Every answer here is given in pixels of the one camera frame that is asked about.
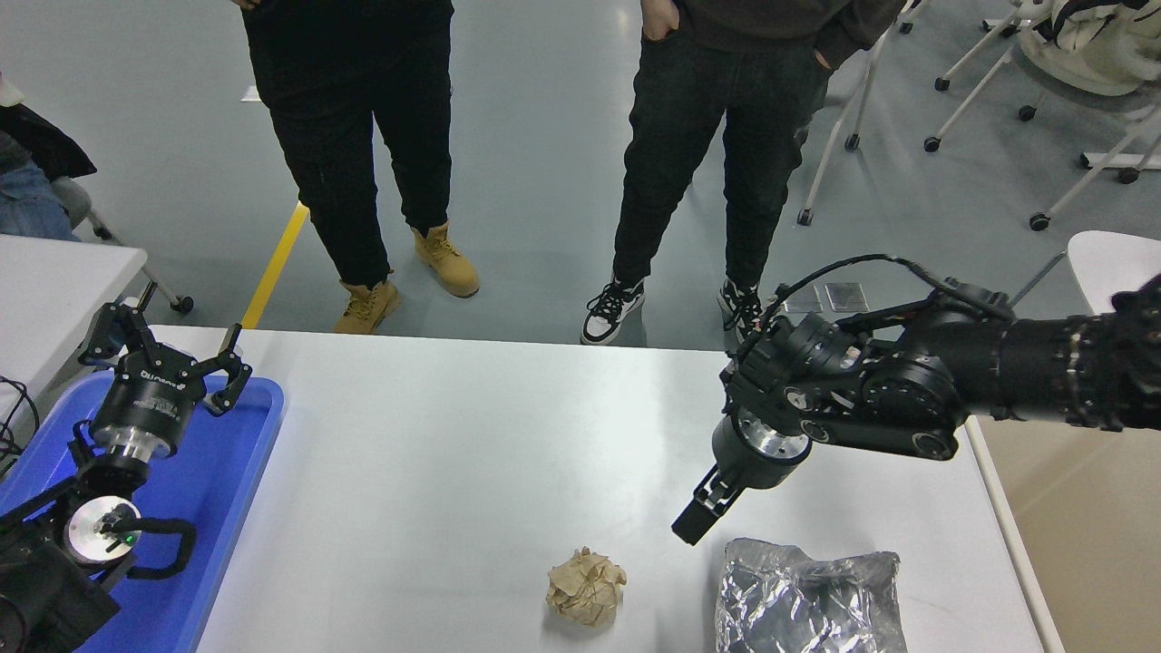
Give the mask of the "person's right hand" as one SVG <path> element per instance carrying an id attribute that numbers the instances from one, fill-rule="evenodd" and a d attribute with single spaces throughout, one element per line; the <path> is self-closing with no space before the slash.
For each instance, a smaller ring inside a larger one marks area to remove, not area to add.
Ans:
<path id="1" fill-rule="evenodd" d="M 680 27 L 680 12 L 671 0 L 641 0 L 641 33 L 648 41 L 659 41 Z"/>

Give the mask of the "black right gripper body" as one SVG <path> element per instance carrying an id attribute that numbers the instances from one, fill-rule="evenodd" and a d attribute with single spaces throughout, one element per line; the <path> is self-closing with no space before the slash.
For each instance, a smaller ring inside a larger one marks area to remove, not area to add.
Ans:
<path id="1" fill-rule="evenodd" d="M 805 462 L 813 442 L 808 435 L 781 435 L 753 414 L 726 414 L 711 446 L 724 485 L 765 491 Z"/>

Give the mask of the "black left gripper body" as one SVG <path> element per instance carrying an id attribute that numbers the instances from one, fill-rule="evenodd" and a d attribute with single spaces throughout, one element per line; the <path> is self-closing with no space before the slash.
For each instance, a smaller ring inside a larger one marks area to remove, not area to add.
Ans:
<path id="1" fill-rule="evenodd" d="M 143 433 L 180 446 L 194 406 L 204 397 L 196 364 L 192 356 L 166 346 L 153 356 L 142 350 L 121 356 L 113 367 L 111 388 L 91 421 L 93 442 L 109 447 L 114 435 Z"/>

